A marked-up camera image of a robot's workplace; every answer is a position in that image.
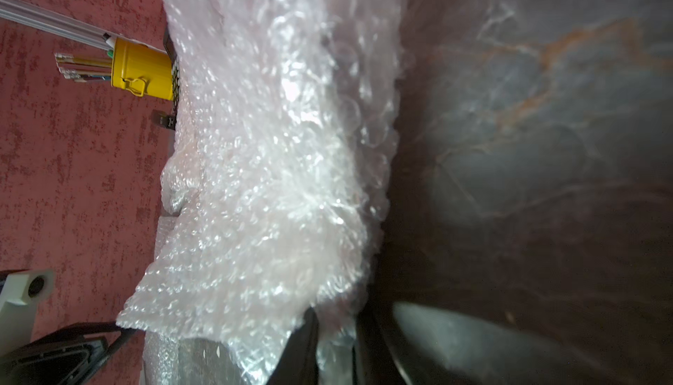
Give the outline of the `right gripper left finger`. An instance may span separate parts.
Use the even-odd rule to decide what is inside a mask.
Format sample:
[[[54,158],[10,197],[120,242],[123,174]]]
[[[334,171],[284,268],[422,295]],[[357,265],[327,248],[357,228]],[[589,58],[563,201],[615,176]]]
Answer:
[[[303,325],[292,333],[267,385],[317,385],[319,321],[315,310],[304,313]]]

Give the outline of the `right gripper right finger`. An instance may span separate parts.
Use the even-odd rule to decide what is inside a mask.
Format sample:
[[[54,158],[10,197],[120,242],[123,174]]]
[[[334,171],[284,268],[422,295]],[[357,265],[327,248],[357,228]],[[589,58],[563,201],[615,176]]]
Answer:
[[[371,306],[366,305],[356,319],[357,339],[353,350],[354,384],[405,385],[384,341]]]

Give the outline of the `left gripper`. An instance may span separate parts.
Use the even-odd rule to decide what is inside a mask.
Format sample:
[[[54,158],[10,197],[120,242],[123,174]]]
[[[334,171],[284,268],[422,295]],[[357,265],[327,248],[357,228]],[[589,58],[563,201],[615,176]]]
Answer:
[[[79,323],[1,357],[3,384],[85,384],[134,336],[114,322]]]

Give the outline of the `bubble pink plate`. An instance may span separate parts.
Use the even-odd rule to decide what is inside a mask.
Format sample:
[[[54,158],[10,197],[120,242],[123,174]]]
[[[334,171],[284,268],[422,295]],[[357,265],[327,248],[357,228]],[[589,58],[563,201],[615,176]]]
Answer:
[[[349,383],[389,209],[406,0],[163,2],[175,223],[117,323],[223,344],[262,384],[314,310],[319,381]]]

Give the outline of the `clear bubble wrap sheet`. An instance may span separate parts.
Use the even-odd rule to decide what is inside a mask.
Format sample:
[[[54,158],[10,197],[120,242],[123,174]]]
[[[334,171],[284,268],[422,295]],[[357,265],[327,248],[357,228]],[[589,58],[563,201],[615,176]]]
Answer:
[[[147,384],[245,384],[224,332],[227,283],[209,259],[211,240],[192,214],[159,217],[154,260],[129,308],[145,329]]]

